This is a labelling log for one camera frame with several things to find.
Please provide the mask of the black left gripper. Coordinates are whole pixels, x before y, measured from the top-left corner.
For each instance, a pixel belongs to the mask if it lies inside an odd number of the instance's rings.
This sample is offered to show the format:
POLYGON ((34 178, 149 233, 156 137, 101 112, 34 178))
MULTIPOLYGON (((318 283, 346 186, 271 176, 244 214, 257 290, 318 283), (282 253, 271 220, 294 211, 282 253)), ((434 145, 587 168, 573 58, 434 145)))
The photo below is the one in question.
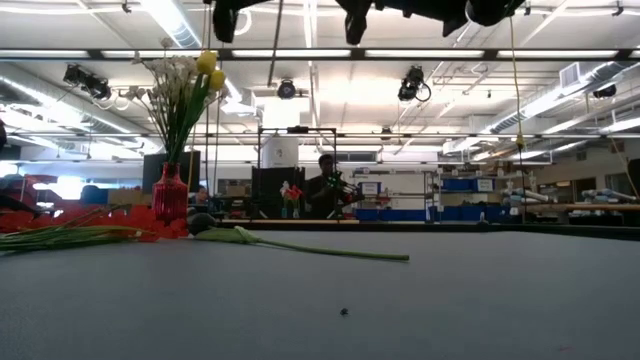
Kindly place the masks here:
POLYGON ((212 25, 216 38, 223 43, 232 43, 240 9, 245 9, 268 0, 216 0, 212 14, 212 25))

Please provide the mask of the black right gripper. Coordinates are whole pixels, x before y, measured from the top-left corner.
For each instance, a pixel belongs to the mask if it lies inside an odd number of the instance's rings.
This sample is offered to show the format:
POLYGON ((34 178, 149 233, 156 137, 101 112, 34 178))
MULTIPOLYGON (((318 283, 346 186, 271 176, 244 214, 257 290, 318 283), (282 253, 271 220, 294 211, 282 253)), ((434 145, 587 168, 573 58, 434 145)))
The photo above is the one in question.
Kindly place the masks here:
MULTIPOLYGON (((336 0, 346 12, 344 20, 346 42, 359 45, 367 29, 367 14, 372 0, 336 0)), ((447 37, 468 23, 466 0, 375 0, 375 8, 400 10, 405 18, 418 15, 442 23, 442 36, 447 37)))

